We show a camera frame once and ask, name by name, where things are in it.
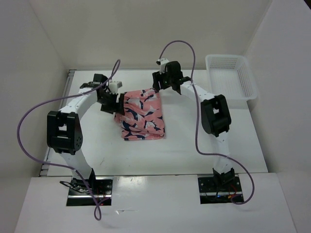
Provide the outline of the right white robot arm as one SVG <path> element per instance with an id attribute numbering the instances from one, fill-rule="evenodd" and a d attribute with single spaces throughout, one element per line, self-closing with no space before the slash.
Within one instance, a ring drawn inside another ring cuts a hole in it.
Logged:
<path id="1" fill-rule="evenodd" d="M 235 171 L 229 160 L 228 131 L 232 122 L 224 95 L 207 92 L 183 75 L 178 61 L 160 58 L 156 62 L 159 71 L 153 73 L 153 88 L 157 91 L 172 88 L 178 94 L 198 104 L 197 124 L 210 135 L 217 158 L 213 165 L 213 185 L 217 192 L 226 190 L 234 180 Z"/>

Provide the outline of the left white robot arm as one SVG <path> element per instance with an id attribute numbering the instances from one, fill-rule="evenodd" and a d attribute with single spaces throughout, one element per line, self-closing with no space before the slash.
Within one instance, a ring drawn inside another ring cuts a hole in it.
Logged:
<path id="1" fill-rule="evenodd" d="M 124 114 L 124 94 L 119 94 L 121 81 L 110 81 L 103 74 L 94 74 L 93 80 L 83 83 L 78 94 L 58 111 L 47 115 L 47 145 L 65 160 L 72 171 L 72 188 L 80 188 L 86 194 L 97 188 L 94 169 L 82 152 L 83 133 L 81 118 L 95 103 L 101 111 Z"/>

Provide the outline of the pink shark print shorts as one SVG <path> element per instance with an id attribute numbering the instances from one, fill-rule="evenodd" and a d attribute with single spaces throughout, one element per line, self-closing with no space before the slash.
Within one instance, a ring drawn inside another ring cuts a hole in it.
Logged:
<path id="1" fill-rule="evenodd" d="M 124 115 L 115 114 L 125 141 L 158 140 L 165 136 L 161 98 L 153 88 L 124 93 Z"/>

